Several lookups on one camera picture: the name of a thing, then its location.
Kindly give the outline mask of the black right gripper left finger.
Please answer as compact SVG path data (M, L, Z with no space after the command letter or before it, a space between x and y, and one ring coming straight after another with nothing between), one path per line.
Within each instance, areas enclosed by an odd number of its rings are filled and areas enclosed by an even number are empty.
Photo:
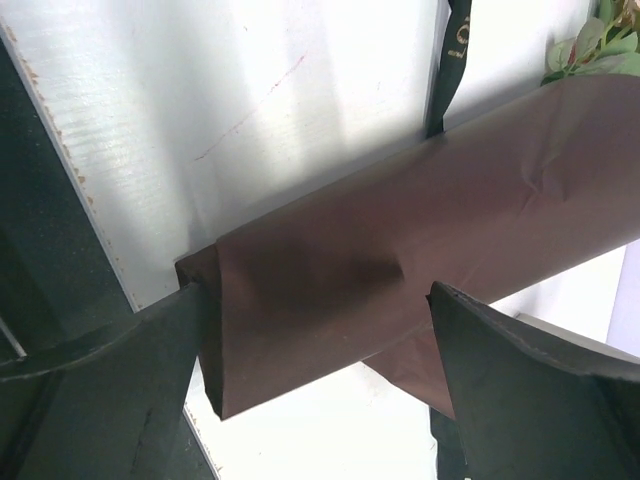
M2 478L165 478L210 312L191 284L2 363Z

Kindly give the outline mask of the black ribbon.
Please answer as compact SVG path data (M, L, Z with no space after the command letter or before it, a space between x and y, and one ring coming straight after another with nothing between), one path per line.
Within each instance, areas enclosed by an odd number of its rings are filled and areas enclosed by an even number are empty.
M444 131L444 115L458 90L467 63L472 1L449 1L448 5L450 14L425 121L426 139Z

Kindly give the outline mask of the brown wrapping paper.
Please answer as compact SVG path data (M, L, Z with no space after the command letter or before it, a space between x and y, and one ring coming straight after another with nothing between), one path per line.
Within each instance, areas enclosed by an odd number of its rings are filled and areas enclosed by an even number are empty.
M199 353L228 419L357 362L451 415L427 294L492 303L639 236L639 80L575 76L178 261L213 302Z

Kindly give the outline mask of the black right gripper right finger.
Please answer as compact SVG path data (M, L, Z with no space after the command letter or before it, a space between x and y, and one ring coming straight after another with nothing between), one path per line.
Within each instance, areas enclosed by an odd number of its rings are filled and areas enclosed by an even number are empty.
M638 478L637 357L441 282L427 301L471 478Z

